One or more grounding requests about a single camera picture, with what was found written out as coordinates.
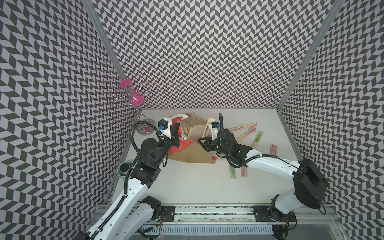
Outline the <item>pink blue folding fan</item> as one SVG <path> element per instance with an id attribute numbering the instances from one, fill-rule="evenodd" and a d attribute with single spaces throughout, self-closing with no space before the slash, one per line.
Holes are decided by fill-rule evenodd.
<path id="1" fill-rule="evenodd" d="M 271 144 L 270 146 L 270 154 L 271 155 L 276 155 L 277 154 L 277 146 L 274 144 Z"/>

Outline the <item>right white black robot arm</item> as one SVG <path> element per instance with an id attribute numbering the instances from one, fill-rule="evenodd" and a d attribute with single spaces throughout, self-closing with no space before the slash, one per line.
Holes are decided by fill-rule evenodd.
<path id="1" fill-rule="evenodd" d="M 264 154 L 239 144 L 234 135 L 223 128 L 214 128 L 212 136 L 200 138 L 198 142 L 205 151 L 216 152 L 235 169 L 246 167 L 262 170 L 293 184 L 290 190 L 275 195 L 267 206 L 267 216 L 273 222 L 289 220 L 293 211 L 303 206 L 326 213 L 323 199 L 328 180 L 312 160 L 290 161 Z"/>

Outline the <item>burlap red tote bag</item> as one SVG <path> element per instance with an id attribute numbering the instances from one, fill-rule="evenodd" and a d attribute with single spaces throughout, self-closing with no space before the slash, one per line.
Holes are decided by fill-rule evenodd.
<path id="1" fill-rule="evenodd" d="M 213 152 L 205 151 L 198 143 L 202 138 L 207 120 L 195 114 L 178 114 L 171 117 L 172 124 L 180 124 L 180 146 L 171 147 L 169 158 L 174 161 L 194 164 L 215 164 Z"/>

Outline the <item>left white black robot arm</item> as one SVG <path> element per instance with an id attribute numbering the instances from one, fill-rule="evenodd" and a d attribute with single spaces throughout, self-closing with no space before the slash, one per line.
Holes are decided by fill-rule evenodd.
<path id="1" fill-rule="evenodd" d="M 161 202 L 145 193 L 161 172 L 160 165 L 168 156 L 171 147 L 179 147 L 180 124 L 169 118 L 150 124 L 157 138 L 143 141 L 139 148 L 134 140 L 135 130 L 142 122 L 133 125 L 130 139 L 137 156 L 129 167 L 124 188 L 104 215 L 86 232 L 75 235 L 76 240 L 128 240 L 143 224 L 157 220 Z"/>

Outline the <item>green pink folding fan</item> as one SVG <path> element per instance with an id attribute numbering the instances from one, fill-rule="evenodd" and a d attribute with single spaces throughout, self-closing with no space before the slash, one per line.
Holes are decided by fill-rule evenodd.
<path id="1" fill-rule="evenodd" d="M 237 178 L 236 169 L 230 166 L 230 179 L 235 180 Z"/>

